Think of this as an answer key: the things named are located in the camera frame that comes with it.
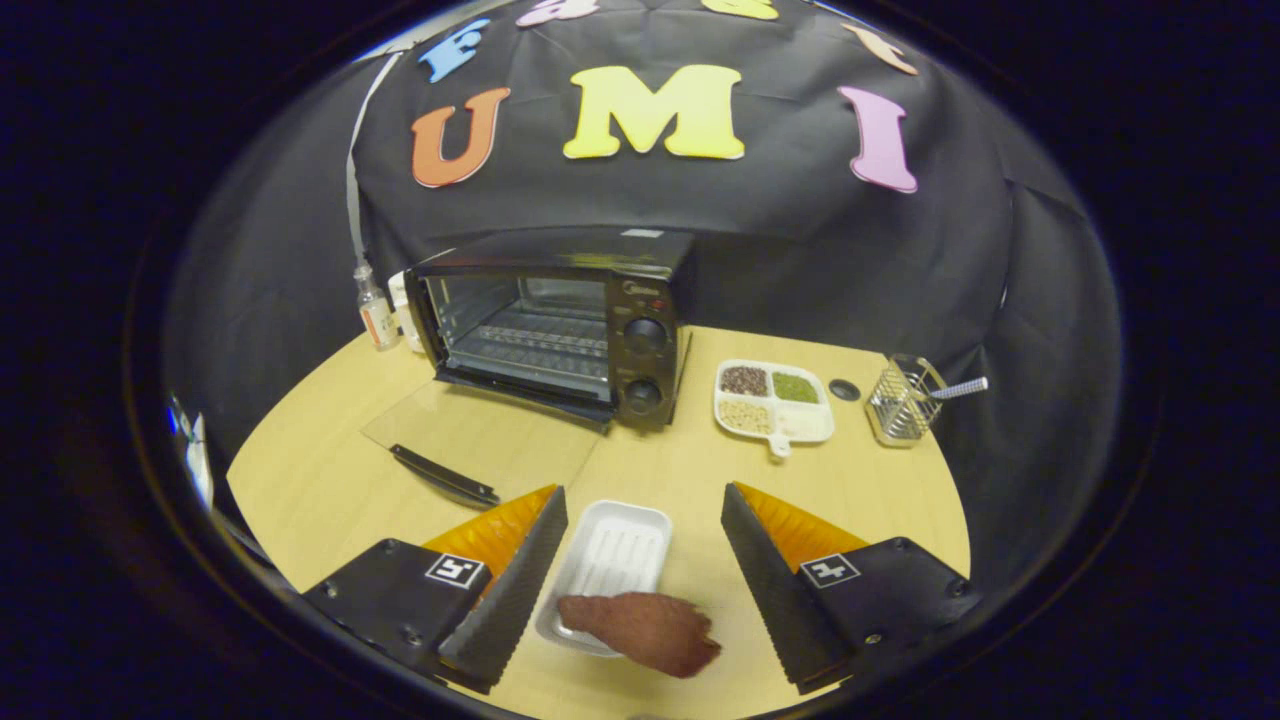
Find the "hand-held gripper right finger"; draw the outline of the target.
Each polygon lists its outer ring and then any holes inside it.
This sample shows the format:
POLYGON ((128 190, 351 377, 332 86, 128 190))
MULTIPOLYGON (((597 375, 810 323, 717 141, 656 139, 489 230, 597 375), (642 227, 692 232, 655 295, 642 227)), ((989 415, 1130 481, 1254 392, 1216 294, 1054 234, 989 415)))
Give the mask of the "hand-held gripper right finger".
POLYGON ((803 694, 902 675, 983 600, 913 539, 868 543, 740 482, 724 488, 721 524, 783 674, 803 694))

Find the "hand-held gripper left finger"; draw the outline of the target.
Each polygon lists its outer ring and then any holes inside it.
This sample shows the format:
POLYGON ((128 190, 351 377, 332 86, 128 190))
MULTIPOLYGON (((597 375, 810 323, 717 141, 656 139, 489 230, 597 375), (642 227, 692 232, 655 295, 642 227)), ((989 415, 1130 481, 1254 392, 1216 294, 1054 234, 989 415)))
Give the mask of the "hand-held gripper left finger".
POLYGON ((379 541, 303 597, 415 673, 486 694, 532 616, 567 524, 564 487, 545 486, 426 544, 379 541))

